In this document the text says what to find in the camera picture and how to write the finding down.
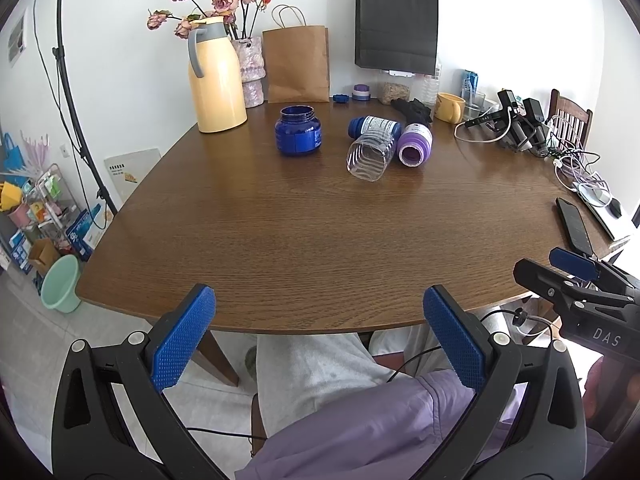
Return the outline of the blue white carton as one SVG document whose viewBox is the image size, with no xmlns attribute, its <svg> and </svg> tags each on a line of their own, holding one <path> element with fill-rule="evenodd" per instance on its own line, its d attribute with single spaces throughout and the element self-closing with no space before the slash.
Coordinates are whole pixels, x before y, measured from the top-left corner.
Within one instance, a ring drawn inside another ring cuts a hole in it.
<svg viewBox="0 0 640 480">
<path fill-rule="evenodd" d="M 90 259 L 112 219 L 111 211 L 96 204 L 91 211 L 81 211 L 77 219 L 65 230 L 67 239 L 82 261 Z"/>
</svg>

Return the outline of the purple white bottle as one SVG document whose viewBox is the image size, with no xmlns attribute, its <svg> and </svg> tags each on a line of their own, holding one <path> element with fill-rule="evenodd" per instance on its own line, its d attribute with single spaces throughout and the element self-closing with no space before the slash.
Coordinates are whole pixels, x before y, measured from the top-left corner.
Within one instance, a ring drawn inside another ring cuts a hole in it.
<svg viewBox="0 0 640 480">
<path fill-rule="evenodd" d="M 397 155 L 400 162 L 409 168 L 420 167 L 430 158 L 433 147 L 433 135 L 426 125 L 408 125 L 397 142 Z"/>
</svg>

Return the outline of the blue bottle cap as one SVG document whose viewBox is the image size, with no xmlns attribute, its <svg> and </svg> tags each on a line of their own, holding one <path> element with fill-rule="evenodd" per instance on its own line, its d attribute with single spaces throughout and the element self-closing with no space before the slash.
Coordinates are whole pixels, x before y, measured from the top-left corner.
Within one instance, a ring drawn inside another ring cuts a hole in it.
<svg viewBox="0 0 640 480">
<path fill-rule="evenodd" d="M 349 102 L 349 96 L 347 94 L 334 94 L 332 100 L 337 104 L 347 104 Z"/>
</svg>

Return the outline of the yellow thermos jug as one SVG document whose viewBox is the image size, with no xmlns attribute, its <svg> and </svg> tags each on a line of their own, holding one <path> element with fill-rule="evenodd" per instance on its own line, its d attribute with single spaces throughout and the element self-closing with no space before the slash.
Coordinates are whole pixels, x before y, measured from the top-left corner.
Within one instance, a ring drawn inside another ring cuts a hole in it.
<svg viewBox="0 0 640 480">
<path fill-rule="evenodd" d="M 186 44 L 198 131 L 220 133 L 243 125 L 247 114 L 240 62 L 224 19 L 212 16 L 194 21 Z"/>
</svg>

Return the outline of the cardboard box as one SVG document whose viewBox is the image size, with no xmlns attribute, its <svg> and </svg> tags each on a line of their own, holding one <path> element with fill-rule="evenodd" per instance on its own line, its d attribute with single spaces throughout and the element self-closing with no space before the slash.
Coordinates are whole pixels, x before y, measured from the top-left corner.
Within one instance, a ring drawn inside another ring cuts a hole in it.
<svg viewBox="0 0 640 480">
<path fill-rule="evenodd" d="M 46 276 L 59 258 L 61 255 L 50 238 L 36 240 L 28 254 L 28 262 L 41 276 Z"/>
</svg>

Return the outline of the small purple lidded jar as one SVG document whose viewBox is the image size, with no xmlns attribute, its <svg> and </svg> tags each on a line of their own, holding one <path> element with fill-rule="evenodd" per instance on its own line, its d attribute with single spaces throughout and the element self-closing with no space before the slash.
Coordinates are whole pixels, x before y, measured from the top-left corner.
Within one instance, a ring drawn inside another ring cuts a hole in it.
<svg viewBox="0 0 640 480">
<path fill-rule="evenodd" d="M 370 87 L 367 84 L 354 84 L 352 86 L 352 99 L 359 102 L 367 102 L 371 99 Z"/>
</svg>

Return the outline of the green plastic bucket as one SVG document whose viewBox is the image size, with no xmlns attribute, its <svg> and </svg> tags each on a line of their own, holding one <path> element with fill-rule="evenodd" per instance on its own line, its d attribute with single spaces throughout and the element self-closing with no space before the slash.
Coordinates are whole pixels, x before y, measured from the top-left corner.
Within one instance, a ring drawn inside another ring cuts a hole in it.
<svg viewBox="0 0 640 480">
<path fill-rule="evenodd" d="M 80 278 L 80 265 L 73 255 L 55 261 L 44 277 L 40 298 L 43 307 L 67 314 L 76 310 L 80 299 L 75 289 Z"/>
</svg>

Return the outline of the clear jar of oats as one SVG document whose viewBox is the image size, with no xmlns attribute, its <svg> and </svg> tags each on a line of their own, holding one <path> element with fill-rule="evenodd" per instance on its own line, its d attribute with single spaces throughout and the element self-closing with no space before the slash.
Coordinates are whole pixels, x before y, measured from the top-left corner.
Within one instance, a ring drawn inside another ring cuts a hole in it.
<svg viewBox="0 0 640 480">
<path fill-rule="evenodd" d="M 395 100 L 407 101 L 410 98 L 410 88 L 397 82 L 381 82 L 378 86 L 378 100 L 384 105 L 390 105 Z"/>
</svg>

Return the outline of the blue glass jar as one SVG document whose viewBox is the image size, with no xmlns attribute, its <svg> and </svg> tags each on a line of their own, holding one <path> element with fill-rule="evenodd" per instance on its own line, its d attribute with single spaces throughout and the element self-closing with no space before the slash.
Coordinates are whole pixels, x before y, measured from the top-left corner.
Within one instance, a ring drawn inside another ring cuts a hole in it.
<svg viewBox="0 0 640 480">
<path fill-rule="evenodd" d="M 320 120 L 309 105 L 283 107 L 274 126 L 274 134 L 278 150 L 286 156 L 313 153 L 322 143 Z"/>
</svg>

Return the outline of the black gloves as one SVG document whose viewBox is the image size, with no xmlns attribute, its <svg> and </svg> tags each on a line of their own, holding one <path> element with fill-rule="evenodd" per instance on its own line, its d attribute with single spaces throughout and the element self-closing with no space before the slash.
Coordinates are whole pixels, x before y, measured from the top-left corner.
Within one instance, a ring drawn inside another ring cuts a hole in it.
<svg viewBox="0 0 640 480">
<path fill-rule="evenodd" d="M 432 110 L 418 99 L 407 101 L 404 99 L 393 99 L 390 106 L 405 117 L 407 124 L 431 125 Z"/>
</svg>

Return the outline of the pink ribbed vase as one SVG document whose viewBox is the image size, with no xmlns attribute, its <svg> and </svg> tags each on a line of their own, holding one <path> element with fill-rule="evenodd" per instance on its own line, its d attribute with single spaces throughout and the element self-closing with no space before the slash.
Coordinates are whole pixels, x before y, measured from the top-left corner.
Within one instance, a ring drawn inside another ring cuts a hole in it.
<svg viewBox="0 0 640 480">
<path fill-rule="evenodd" d="M 258 107 L 265 101 L 262 80 L 266 76 L 266 69 L 262 38 L 232 40 L 231 43 L 240 63 L 245 107 Z"/>
</svg>

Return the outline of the black paper bag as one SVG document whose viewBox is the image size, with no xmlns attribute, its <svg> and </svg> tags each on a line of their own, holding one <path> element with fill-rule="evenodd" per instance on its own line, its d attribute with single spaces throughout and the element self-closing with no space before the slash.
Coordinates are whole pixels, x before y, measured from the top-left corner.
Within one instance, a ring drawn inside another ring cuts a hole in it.
<svg viewBox="0 0 640 480">
<path fill-rule="evenodd" d="M 355 0 L 355 64 L 434 75 L 438 0 Z"/>
</svg>

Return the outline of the brown paper bag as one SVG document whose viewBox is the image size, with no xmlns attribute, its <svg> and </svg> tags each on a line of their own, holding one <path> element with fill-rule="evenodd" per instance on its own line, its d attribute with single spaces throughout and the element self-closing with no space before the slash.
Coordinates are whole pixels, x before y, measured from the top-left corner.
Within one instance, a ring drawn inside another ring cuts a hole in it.
<svg viewBox="0 0 640 480">
<path fill-rule="evenodd" d="M 325 103 L 330 97 L 329 31 L 308 25 L 297 6 L 271 10 L 275 29 L 262 32 L 269 103 Z"/>
</svg>

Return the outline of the blue labelled pill bottle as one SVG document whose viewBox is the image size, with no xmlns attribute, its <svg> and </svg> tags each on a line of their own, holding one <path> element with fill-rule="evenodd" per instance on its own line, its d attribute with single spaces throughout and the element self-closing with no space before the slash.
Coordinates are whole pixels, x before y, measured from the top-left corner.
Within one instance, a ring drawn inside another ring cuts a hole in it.
<svg viewBox="0 0 640 480">
<path fill-rule="evenodd" d="M 383 136 L 398 140 L 402 133 L 402 125 L 393 119 L 361 116 L 349 122 L 347 133 L 352 140 L 357 140 L 363 134 L 369 133 L 381 133 Z"/>
</svg>

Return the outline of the black smartphone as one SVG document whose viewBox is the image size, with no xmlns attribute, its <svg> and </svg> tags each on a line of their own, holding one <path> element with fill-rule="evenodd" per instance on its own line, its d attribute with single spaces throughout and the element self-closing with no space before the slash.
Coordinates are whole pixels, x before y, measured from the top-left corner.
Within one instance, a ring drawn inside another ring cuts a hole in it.
<svg viewBox="0 0 640 480">
<path fill-rule="evenodd" d="M 561 197 L 555 200 L 555 205 L 558 208 L 570 249 L 578 255 L 592 257 L 594 255 L 593 248 L 578 208 Z"/>
</svg>

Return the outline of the clear plastic cup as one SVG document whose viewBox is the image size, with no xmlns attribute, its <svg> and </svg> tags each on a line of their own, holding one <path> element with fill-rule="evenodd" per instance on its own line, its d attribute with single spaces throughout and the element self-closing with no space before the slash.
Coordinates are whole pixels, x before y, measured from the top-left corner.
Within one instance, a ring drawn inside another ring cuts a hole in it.
<svg viewBox="0 0 640 480">
<path fill-rule="evenodd" d="M 396 153 L 396 140 L 387 134 L 363 133 L 352 142 L 346 157 L 347 171 L 360 180 L 375 182 L 382 178 Z"/>
</svg>

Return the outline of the wooden chair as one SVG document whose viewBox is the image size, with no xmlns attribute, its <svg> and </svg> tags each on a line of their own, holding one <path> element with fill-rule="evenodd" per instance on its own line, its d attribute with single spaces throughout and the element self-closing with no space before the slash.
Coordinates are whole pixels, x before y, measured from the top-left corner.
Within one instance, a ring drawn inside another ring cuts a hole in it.
<svg viewBox="0 0 640 480">
<path fill-rule="evenodd" d="M 584 110 L 574 101 L 552 89 L 548 121 L 552 132 L 562 145 L 584 148 L 589 138 L 592 110 Z"/>
</svg>

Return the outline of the yellow mug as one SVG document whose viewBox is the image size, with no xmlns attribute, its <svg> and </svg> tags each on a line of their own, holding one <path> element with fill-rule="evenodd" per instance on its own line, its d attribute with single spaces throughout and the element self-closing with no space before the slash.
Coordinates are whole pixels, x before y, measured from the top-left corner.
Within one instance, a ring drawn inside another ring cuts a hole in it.
<svg viewBox="0 0 640 480">
<path fill-rule="evenodd" d="M 465 100 L 448 92 L 438 92 L 435 104 L 435 117 L 442 122 L 457 125 L 463 120 Z"/>
</svg>

